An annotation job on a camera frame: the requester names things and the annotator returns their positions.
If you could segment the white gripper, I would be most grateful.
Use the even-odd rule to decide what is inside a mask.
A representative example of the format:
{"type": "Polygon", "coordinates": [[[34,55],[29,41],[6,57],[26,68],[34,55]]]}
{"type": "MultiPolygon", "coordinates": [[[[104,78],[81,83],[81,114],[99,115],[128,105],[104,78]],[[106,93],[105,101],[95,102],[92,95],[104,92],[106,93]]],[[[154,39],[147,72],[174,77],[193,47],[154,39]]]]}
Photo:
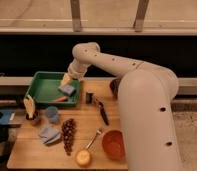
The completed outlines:
{"type": "Polygon", "coordinates": [[[68,67],[68,74],[65,73],[63,75],[63,78],[61,80],[61,84],[62,85],[69,84],[72,81],[72,78],[78,79],[78,80],[83,79],[84,75],[87,72],[88,67],[89,67],[88,64],[84,64],[84,63],[81,63],[77,60],[73,60],[68,67]]]}

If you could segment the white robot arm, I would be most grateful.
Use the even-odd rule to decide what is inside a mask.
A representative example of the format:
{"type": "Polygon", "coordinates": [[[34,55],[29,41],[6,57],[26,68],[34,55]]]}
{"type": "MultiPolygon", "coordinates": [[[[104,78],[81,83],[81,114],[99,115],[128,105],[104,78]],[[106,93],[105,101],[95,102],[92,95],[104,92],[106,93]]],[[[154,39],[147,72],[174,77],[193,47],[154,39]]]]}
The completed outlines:
{"type": "Polygon", "coordinates": [[[120,125],[129,171],[183,171],[171,100],[179,89],[176,74],[149,62],[105,54],[95,42],[72,49],[68,74],[82,79],[94,65],[121,79],[120,125]]]}

